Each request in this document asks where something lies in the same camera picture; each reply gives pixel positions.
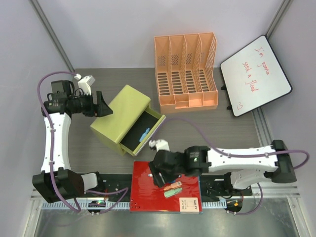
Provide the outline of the green highlighter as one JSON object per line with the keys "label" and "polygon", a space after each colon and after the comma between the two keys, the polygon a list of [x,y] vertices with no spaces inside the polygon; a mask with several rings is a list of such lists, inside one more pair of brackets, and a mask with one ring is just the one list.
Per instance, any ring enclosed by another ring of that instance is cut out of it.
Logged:
{"label": "green highlighter", "polygon": [[182,192],[182,188],[179,187],[179,188],[167,190],[163,194],[164,194],[165,198],[170,198],[170,197],[172,197],[172,196],[174,196],[176,194],[179,194],[181,192]]}

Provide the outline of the green metal drawer cabinet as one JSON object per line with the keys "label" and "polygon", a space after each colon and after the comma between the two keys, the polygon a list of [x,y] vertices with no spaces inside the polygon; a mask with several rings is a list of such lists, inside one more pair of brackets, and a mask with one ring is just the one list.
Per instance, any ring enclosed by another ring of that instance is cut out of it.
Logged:
{"label": "green metal drawer cabinet", "polygon": [[[100,142],[120,155],[137,156],[166,119],[151,108],[151,99],[126,85],[111,101],[112,115],[97,118],[90,126]],[[143,142],[139,138],[150,128]]]}

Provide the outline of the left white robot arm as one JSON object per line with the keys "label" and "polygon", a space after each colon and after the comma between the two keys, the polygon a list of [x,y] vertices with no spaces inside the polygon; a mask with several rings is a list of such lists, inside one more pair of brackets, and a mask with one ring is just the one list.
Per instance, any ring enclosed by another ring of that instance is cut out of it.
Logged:
{"label": "left white robot arm", "polygon": [[48,203],[60,198],[80,198],[85,191],[100,197],[105,191],[99,172],[78,174],[71,170],[68,153],[73,114],[97,118],[113,114],[101,91],[96,92],[97,102],[93,102],[91,86],[94,82],[93,76],[85,76],[78,80],[78,89],[75,89],[69,80],[53,81],[52,92],[43,103],[45,154],[40,174],[32,177],[32,184]]}

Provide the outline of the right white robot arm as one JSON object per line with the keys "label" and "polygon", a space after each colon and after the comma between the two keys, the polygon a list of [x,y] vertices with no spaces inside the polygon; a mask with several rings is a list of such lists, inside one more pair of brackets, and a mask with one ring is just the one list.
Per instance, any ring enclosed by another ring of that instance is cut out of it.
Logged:
{"label": "right white robot arm", "polygon": [[201,176],[217,171],[225,172],[223,189],[229,195],[259,182],[288,184],[297,181],[282,140],[274,140],[269,146],[236,150],[191,146],[183,152],[172,152],[165,140],[151,140],[149,147],[156,151],[149,168],[154,184],[160,188],[182,175]]}

